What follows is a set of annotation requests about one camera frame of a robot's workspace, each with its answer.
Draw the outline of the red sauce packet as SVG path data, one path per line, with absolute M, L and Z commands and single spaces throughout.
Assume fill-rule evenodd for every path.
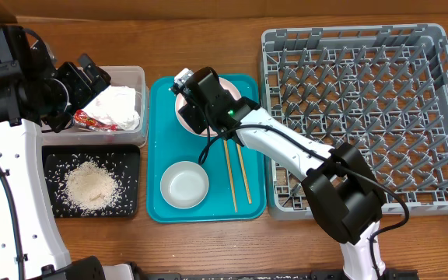
M 116 131 L 117 125 L 104 124 L 94 118 L 91 118 L 83 110 L 77 110 L 74 114 L 74 123 L 80 128 L 90 131 Z

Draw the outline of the white napkin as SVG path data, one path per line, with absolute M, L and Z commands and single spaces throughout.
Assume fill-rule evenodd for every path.
M 82 110 L 103 124 L 134 130 L 140 123 L 140 114 L 135 109 L 136 93 L 128 86 L 109 86 Z

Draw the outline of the grey white bowl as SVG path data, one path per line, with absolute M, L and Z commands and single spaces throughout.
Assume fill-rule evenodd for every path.
M 199 205 L 209 189 L 205 170 L 190 161 L 180 161 L 169 166 L 160 180 L 160 192 L 167 204 L 178 209 Z

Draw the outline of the wooden chopstick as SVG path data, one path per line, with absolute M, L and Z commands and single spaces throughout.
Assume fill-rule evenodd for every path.
M 250 195 L 250 188 L 249 188 L 248 179 L 247 179 L 246 167 L 244 165 L 243 153 L 242 153 L 241 146 L 239 144 L 236 144 L 236 150 L 237 150 L 237 154 L 238 154 L 238 159 L 240 161 L 240 168 L 241 168 L 241 172 L 242 172 L 242 175 L 243 175 L 243 183 L 244 183 L 245 191 L 246 191 L 246 194 L 247 194 L 248 204 L 251 205 L 252 204 L 252 197 Z
M 232 168 L 231 159 L 230 159 L 230 155 L 229 155 L 229 146 L 228 146 L 227 140 L 223 140 L 223 147 L 224 147 L 224 152 L 225 152 L 225 156 L 226 156 L 226 165 L 227 165 L 227 169 L 228 169 L 230 190 L 231 190 L 232 199 L 233 199 L 233 207 L 234 207 L 235 213 L 237 213 L 238 208 L 237 208 L 237 202 L 236 202 L 235 184 L 234 184 L 234 179 L 233 179 L 233 168 Z

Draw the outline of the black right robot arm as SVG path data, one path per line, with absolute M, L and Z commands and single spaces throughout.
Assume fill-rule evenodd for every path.
M 347 142 L 334 148 L 302 136 L 275 120 L 253 100 L 215 103 L 191 98 L 178 110 L 196 134 L 213 130 L 286 168 L 301 184 L 317 224 L 341 246 L 347 279 L 388 279 L 377 237 L 402 227 L 409 209 L 378 183 L 364 156 Z

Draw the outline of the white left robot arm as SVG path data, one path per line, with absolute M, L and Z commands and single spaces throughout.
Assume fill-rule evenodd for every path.
M 137 264 L 73 261 L 44 178 L 43 126 L 65 129 L 110 85 L 86 54 L 56 66 L 32 30 L 0 25 L 0 279 L 142 279 Z

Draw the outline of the grey dishwasher rack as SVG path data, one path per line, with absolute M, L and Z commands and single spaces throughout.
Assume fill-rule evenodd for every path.
M 448 39 L 437 24 L 270 29 L 261 104 L 307 138 L 360 150 L 386 214 L 448 215 Z

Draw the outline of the clear plastic bin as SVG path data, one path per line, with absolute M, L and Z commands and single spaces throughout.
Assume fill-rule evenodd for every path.
M 78 123 L 60 133 L 45 133 L 44 145 L 106 145 L 132 144 L 142 147 L 148 137 L 149 89 L 145 72 L 139 66 L 102 66 L 111 77 L 112 86 L 127 86 L 135 89 L 135 98 L 130 106 L 140 115 L 139 123 L 127 131 L 91 131 L 79 127 Z

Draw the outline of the teal serving tray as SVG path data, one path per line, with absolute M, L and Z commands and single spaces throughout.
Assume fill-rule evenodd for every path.
M 218 140 L 209 150 L 203 165 L 209 178 L 205 199 L 189 209 L 178 209 L 165 202 L 160 192 L 160 180 L 165 170 L 180 161 L 196 163 L 206 145 L 206 136 L 187 131 L 177 120 L 176 98 L 170 87 L 174 77 L 158 79 L 151 88 L 149 101 L 149 139 L 147 155 L 146 209 L 151 218 L 161 223 L 215 222 L 255 219 L 266 209 L 264 156 L 243 147 L 243 160 L 252 197 L 248 204 L 236 143 L 228 141 L 233 168 L 236 202 L 235 213 L 223 141 Z

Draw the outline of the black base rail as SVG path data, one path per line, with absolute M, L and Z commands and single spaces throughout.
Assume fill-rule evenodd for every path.
M 262 274 L 262 275 L 181 275 L 178 273 L 147 274 L 150 280 L 348 280 L 339 270 L 320 270 L 303 274 Z M 383 276 L 386 280 L 419 280 L 418 272 L 387 269 Z

